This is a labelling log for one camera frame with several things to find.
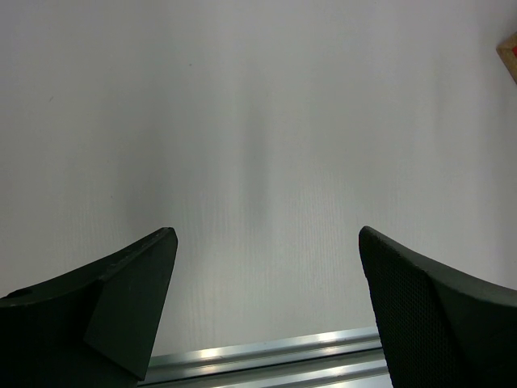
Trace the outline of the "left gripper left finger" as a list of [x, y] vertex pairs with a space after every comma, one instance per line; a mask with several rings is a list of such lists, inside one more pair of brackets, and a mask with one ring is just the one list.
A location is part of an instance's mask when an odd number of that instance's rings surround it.
[[3, 387], [135, 387], [145, 379], [178, 248], [164, 227], [1, 299]]

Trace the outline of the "watermelon print canvas bag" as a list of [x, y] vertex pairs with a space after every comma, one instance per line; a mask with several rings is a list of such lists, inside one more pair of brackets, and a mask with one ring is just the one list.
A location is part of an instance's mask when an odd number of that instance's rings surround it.
[[517, 33], [501, 42], [496, 51], [514, 83], [517, 83]]

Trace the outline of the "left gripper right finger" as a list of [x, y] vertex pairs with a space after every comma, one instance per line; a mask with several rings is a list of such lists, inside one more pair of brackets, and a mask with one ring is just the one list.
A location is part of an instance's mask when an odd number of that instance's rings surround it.
[[516, 291], [427, 258], [369, 226], [359, 232], [395, 387], [514, 387]]

